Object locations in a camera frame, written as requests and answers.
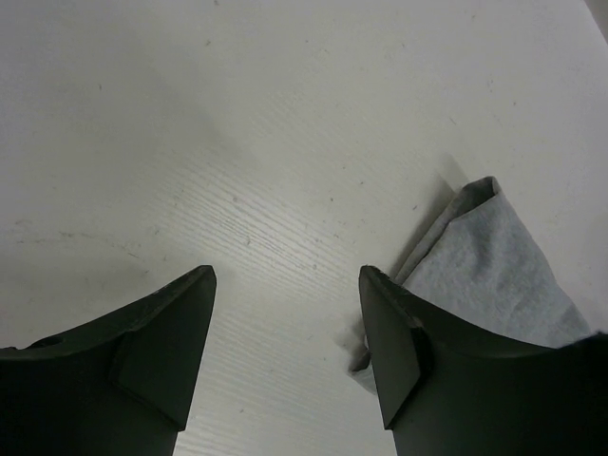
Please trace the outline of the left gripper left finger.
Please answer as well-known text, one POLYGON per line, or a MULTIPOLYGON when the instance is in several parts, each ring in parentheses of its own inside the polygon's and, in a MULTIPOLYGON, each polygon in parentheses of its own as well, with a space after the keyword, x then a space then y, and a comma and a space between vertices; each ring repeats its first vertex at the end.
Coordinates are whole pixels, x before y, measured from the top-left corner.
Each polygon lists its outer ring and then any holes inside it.
POLYGON ((5 455, 170 455, 188 421, 217 288, 199 266, 155 293, 1 351, 5 455))

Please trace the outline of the grey tank top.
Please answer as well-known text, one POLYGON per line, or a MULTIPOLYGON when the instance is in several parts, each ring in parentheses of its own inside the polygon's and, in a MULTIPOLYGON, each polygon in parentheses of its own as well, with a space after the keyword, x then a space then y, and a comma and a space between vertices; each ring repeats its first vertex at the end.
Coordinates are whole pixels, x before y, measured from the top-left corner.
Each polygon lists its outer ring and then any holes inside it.
POLYGON ((464 186, 394 282, 493 333, 558 348, 591 334, 494 177, 464 186))

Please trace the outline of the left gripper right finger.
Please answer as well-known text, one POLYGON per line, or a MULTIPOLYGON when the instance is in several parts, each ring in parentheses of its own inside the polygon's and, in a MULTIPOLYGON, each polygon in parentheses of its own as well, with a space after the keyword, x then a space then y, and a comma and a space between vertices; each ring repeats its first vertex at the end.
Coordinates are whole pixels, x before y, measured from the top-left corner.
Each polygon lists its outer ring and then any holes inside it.
POLYGON ((359 275, 385 427, 400 455, 603 455, 607 337, 561 348, 486 331, 396 285, 359 275))

